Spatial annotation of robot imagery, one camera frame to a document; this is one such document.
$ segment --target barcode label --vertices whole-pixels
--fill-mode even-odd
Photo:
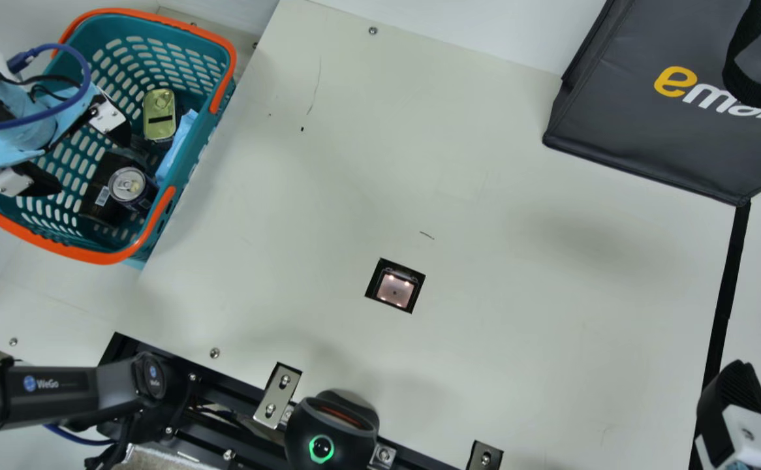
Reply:
[[[99,191],[99,196],[97,196],[97,205],[105,206],[105,203],[108,202],[108,196],[111,196],[111,190],[107,186],[102,187],[102,190]]]

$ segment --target teal plastic basket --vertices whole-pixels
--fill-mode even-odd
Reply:
[[[125,111],[133,134],[142,135],[142,98],[155,88],[175,90],[183,109],[198,118],[160,185],[148,218],[136,212],[116,229],[77,216],[82,197],[106,149],[116,147],[86,125],[35,164],[61,181],[64,190],[47,197],[0,194],[0,226],[29,243],[73,259],[114,264],[145,261],[163,233],[235,88],[235,50],[229,41],[171,18],[124,8],[104,8],[73,21],[61,42],[91,65],[91,80]],[[82,80],[79,64],[59,53],[46,74]],[[149,155],[149,174],[163,151]]]

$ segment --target bag handle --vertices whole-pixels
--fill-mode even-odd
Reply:
[[[736,60],[739,54],[760,35],[761,0],[751,0],[729,44],[726,65],[723,67],[723,83],[739,102],[756,108],[761,108],[761,83],[746,75]]]

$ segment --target metal bracket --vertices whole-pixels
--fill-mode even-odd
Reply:
[[[88,124],[102,134],[107,134],[112,129],[124,124],[127,119],[126,116],[122,116],[121,111],[113,104],[107,93],[101,91],[101,89],[100,92],[105,97],[105,101],[91,105],[91,120]]]
[[[397,452],[390,446],[378,443],[375,445],[375,453],[372,454],[372,459],[369,461],[369,470],[390,470]]]
[[[15,173],[11,168],[0,171],[0,194],[4,196],[18,196],[28,190],[32,184],[32,178]]]
[[[471,459],[467,461],[467,470],[499,470],[503,462],[503,451],[488,444],[473,441]]]
[[[282,420],[287,424],[290,399],[293,398],[297,384],[300,383],[302,372],[288,367],[282,363],[276,363],[276,367],[270,374],[270,380],[264,389],[264,398],[259,403],[253,420],[260,422],[270,429],[279,427]]]

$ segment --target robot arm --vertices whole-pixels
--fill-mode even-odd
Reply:
[[[1,362],[0,430],[58,423],[78,431],[157,407],[170,373],[149,353],[90,368]]]
[[[761,387],[751,364],[736,360],[708,384],[697,428],[703,470],[761,470]]]

